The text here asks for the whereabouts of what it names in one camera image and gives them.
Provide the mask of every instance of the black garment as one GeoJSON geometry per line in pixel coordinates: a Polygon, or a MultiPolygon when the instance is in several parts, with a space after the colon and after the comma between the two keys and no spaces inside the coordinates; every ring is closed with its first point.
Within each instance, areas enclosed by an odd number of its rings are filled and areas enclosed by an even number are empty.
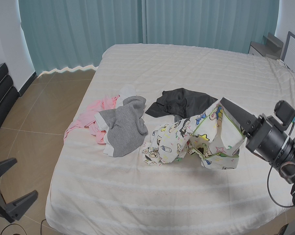
{"type": "Polygon", "coordinates": [[[155,118],[173,114],[175,122],[200,115],[217,101],[206,93],[193,92],[185,88],[163,91],[162,94],[145,113],[155,118]]]}

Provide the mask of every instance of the bed sheet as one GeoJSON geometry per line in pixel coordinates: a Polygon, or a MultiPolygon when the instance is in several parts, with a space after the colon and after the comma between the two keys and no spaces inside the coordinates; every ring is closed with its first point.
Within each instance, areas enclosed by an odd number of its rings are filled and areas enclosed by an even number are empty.
{"type": "MultiPolygon", "coordinates": [[[[131,44],[114,45],[103,54],[74,119],[89,103],[117,95],[125,84],[147,99],[145,110],[162,91],[181,87],[232,99],[255,115],[273,115],[281,99],[295,108],[295,74],[275,60],[210,48],[131,44]]],[[[144,114],[143,119],[151,131],[174,116],[144,114]]],[[[209,170],[198,156],[148,166],[141,153],[113,158],[103,149],[87,128],[68,134],[45,209],[49,225],[61,233],[243,234],[286,210],[268,196],[268,163],[245,147],[235,170],[209,170]]],[[[275,170],[270,188],[278,202],[291,204],[291,185],[275,170]]]]}

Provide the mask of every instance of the curtain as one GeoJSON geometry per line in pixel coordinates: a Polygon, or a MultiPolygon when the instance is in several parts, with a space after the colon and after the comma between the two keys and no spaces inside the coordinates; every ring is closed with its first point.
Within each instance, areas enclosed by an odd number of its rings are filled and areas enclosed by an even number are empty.
{"type": "Polygon", "coordinates": [[[145,11],[147,43],[248,53],[275,34],[279,0],[145,0],[145,11]]]}
{"type": "Polygon", "coordinates": [[[19,0],[38,74],[98,66],[114,44],[160,43],[247,53],[275,33],[279,0],[19,0]]]}
{"type": "Polygon", "coordinates": [[[141,0],[19,0],[36,73],[98,66],[114,44],[142,43],[141,0]]]}

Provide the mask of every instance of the white headboard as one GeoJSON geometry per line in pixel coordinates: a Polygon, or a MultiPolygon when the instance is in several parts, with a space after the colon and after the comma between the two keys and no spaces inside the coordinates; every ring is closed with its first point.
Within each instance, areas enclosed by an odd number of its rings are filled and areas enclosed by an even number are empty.
{"type": "Polygon", "coordinates": [[[288,32],[286,40],[286,46],[281,58],[287,67],[295,72],[295,35],[292,32],[288,32]]]}

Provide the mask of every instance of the pink garment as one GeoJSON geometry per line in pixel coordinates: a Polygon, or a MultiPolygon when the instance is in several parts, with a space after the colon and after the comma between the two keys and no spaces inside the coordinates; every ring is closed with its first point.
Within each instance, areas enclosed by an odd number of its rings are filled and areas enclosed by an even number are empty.
{"type": "Polygon", "coordinates": [[[119,96],[114,96],[110,98],[106,95],[103,99],[96,100],[89,104],[86,110],[81,113],[77,120],[73,121],[65,131],[64,142],[67,138],[68,133],[73,129],[89,127],[90,134],[96,136],[96,142],[104,143],[103,138],[106,131],[99,130],[94,115],[103,110],[115,109],[118,97],[119,96]]]}

